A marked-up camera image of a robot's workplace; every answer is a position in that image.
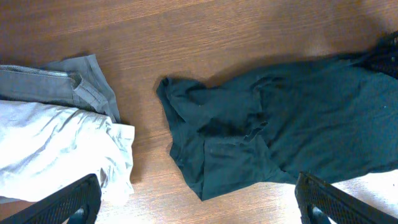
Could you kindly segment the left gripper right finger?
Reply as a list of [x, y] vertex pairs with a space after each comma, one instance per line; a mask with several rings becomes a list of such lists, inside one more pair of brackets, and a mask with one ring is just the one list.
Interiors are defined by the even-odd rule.
[[303, 224], [397, 224], [397, 218], [307, 172], [298, 176], [295, 197]]

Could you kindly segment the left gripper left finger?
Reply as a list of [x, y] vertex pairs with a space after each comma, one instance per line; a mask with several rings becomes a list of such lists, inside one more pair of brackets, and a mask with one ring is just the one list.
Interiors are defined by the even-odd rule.
[[88, 174], [2, 220], [1, 224], [94, 224], [100, 205], [98, 178]]

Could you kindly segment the black t-shirt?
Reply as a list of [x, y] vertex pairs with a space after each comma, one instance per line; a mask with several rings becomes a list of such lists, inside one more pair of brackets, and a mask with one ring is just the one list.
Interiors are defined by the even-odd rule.
[[170, 156], [208, 200], [302, 171], [334, 183], [397, 169], [397, 79], [328, 58], [260, 67], [208, 88], [165, 78]]

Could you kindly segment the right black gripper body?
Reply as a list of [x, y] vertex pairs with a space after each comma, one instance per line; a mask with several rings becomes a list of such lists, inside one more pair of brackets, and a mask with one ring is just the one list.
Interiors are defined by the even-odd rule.
[[383, 37], [373, 49], [357, 59], [354, 65], [397, 78], [397, 31]]

